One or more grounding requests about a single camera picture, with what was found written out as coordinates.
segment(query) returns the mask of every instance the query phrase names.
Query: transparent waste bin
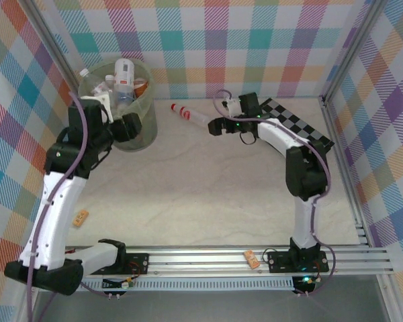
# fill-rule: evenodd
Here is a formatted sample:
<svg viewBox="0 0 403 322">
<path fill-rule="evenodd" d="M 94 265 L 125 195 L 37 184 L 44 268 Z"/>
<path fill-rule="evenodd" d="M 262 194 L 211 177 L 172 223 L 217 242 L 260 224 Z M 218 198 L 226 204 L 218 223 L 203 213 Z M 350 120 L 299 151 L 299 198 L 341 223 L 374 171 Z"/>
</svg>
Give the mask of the transparent waste bin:
<svg viewBox="0 0 403 322">
<path fill-rule="evenodd" d="M 104 60 L 91 68 L 88 68 L 94 75 L 105 79 L 106 75 L 113 75 L 115 73 L 115 61 L 119 59 Z M 123 151 L 139 151 L 145 149 L 151 143 L 154 142 L 157 133 L 156 118 L 154 110 L 154 78 L 150 72 L 148 65 L 143 63 L 139 59 L 130 58 L 134 63 L 134 79 L 141 77 L 148 81 L 148 87 L 141 96 L 133 101 L 126 109 L 119 111 L 118 116 L 115 119 L 122 117 L 127 113 L 137 113 L 142 123 L 142 130 L 140 134 L 133 140 L 127 142 L 114 142 L 114 146 Z M 85 81 L 82 80 L 79 85 L 78 94 L 80 97 L 90 95 L 86 92 Z"/>
</svg>

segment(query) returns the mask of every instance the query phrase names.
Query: bottle cap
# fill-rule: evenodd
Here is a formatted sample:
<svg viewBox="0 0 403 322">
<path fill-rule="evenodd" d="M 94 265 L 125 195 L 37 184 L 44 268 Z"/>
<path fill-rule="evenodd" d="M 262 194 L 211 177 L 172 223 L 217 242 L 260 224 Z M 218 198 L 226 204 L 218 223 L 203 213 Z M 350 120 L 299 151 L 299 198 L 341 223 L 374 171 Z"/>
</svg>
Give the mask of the bottle cap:
<svg viewBox="0 0 403 322">
<path fill-rule="evenodd" d="M 87 70 L 86 68 L 84 68 L 83 70 L 81 70 L 81 72 L 79 73 L 82 77 L 85 77 L 89 74 L 89 70 Z"/>
</svg>

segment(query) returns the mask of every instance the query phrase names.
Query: black mounting plate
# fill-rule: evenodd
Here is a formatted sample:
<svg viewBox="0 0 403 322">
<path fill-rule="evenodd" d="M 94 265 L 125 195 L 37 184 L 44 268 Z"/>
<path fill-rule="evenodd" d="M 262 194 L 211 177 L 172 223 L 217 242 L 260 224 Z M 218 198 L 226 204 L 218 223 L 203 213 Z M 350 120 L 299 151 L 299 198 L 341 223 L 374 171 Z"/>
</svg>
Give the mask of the black mounting plate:
<svg viewBox="0 0 403 322">
<path fill-rule="evenodd" d="M 148 274 L 149 265 L 149 254 L 145 253 L 134 253 L 126 254 L 125 265 L 121 270 L 116 270 L 115 268 L 104 267 L 92 275 L 138 275 L 138 270 L 134 266 L 130 265 L 130 262 L 136 263 L 140 268 L 140 275 Z"/>
<path fill-rule="evenodd" d="M 318 273 L 318 267 L 315 263 L 319 265 L 319 272 L 325 273 L 329 271 L 327 257 L 323 251 L 319 251 L 317 259 L 299 267 L 293 264 L 288 251 L 268 252 L 267 261 L 270 273 Z"/>
</svg>

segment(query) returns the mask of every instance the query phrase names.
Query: checkerboard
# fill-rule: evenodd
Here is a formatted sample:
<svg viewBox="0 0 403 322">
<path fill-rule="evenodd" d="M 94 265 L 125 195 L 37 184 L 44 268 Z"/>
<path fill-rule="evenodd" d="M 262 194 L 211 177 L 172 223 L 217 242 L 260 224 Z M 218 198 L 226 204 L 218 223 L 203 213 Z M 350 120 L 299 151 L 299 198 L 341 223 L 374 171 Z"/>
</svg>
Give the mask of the checkerboard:
<svg viewBox="0 0 403 322">
<path fill-rule="evenodd" d="M 319 131 L 288 111 L 285 107 L 274 100 L 270 100 L 267 104 L 263 104 L 263 110 L 268 112 L 272 117 L 277 118 L 286 128 L 292 130 L 301 138 L 309 141 L 319 140 L 325 148 L 326 153 L 333 147 L 334 142 L 322 135 Z"/>
</svg>

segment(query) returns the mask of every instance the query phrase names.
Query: plaid fabric backdrop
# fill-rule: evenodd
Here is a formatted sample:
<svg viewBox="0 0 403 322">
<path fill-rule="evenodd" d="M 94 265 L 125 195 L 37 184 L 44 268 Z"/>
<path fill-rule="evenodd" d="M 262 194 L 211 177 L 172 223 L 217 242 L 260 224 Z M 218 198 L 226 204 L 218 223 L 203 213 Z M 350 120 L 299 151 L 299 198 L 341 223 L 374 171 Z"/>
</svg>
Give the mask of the plaid fabric backdrop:
<svg viewBox="0 0 403 322">
<path fill-rule="evenodd" d="M 357 15 L 350 13 L 362 6 L 356 0 L 36 2 L 76 72 L 104 58 L 139 58 L 152 66 L 156 96 L 165 99 L 211 97 L 221 88 L 318 96 L 355 31 L 350 20 Z"/>
<path fill-rule="evenodd" d="M 17 300 L 3 269 L 31 232 L 46 149 L 63 127 L 68 91 L 17 1 L 0 1 L 0 322 L 10 320 Z"/>
<path fill-rule="evenodd" d="M 376 246 L 403 293 L 403 0 L 390 0 L 333 99 L 332 113 Z"/>
<path fill-rule="evenodd" d="M 349 32 L 347 39 L 343 43 L 341 51 L 339 52 L 339 55 L 337 55 L 334 65 L 331 68 L 330 73 L 328 74 L 327 80 L 322 88 L 321 95 L 326 94 L 328 87 L 330 86 L 332 80 L 336 76 L 337 70 L 338 70 L 339 66 L 342 64 L 342 61 L 345 58 L 345 55 L 349 51 L 349 47 L 353 43 L 354 38 L 357 35 L 357 31 L 360 28 L 361 23 L 363 23 L 364 18 L 366 16 L 371 4 L 373 3 L 373 1 L 374 0 L 365 0 L 364 1 L 363 7 L 360 9 L 357 19 L 354 21 L 351 31 Z"/>
</svg>

